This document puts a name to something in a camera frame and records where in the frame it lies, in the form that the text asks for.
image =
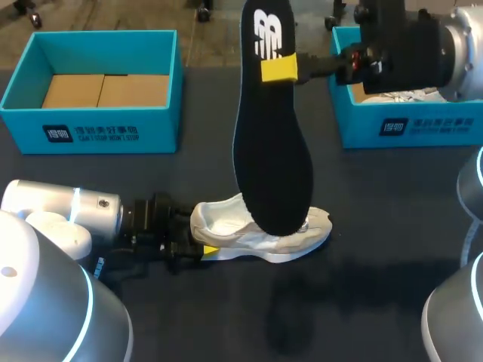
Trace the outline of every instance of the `cardboard piece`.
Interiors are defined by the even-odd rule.
[[[366,94],[364,92],[364,85],[362,85],[362,83],[352,85],[352,94],[354,95],[354,100],[357,103],[362,103],[365,100],[377,95],[377,94]]]
[[[95,108],[104,75],[54,75],[42,108]]]
[[[106,75],[97,106],[166,106],[168,90],[168,75]]]

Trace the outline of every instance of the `shoe sole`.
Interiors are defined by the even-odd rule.
[[[310,247],[307,247],[304,250],[297,251],[296,253],[290,253],[290,254],[274,254],[274,253],[268,253],[262,250],[239,249],[239,248],[232,249],[229,247],[221,247],[218,251],[214,253],[209,253],[208,255],[203,256],[202,261],[216,262],[216,261],[222,261],[222,260],[236,259],[236,258],[239,258],[240,256],[255,256],[257,258],[264,259],[267,262],[271,262],[273,264],[280,264],[283,262],[291,262],[292,260],[299,259],[300,257],[320,247],[326,240],[327,240],[327,237],[324,239],[321,239],[320,241],[316,242]]]

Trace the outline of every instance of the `black table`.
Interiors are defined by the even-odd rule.
[[[22,157],[0,123],[0,189],[20,178],[112,192],[126,204],[154,191],[189,203],[228,198],[237,192],[239,79],[239,69],[186,73],[176,155]],[[344,152],[324,81],[298,88],[296,106],[313,205],[331,213],[331,239],[284,265],[244,259],[177,276],[152,265],[150,278],[123,285],[134,361],[428,361],[420,313],[457,270],[470,220],[456,178],[473,149]]]

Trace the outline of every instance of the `black insole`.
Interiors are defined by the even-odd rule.
[[[261,61],[295,53],[288,0],[247,0],[241,16],[241,95],[233,140],[236,180],[254,221],[291,235],[307,216],[312,160],[294,111],[294,84],[262,83]]]

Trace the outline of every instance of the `white sneaker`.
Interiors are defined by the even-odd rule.
[[[311,207],[300,230],[286,237],[265,233],[251,218],[242,194],[219,202],[201,202],[191,215],[193,239],[219,248],[203,260],[227,260],[258,256],[269,262],[288,262],[310,253],[329,236],[329,214]]]
[[[384,93],[367,98],[363,103],[446,102],[435,88]]]

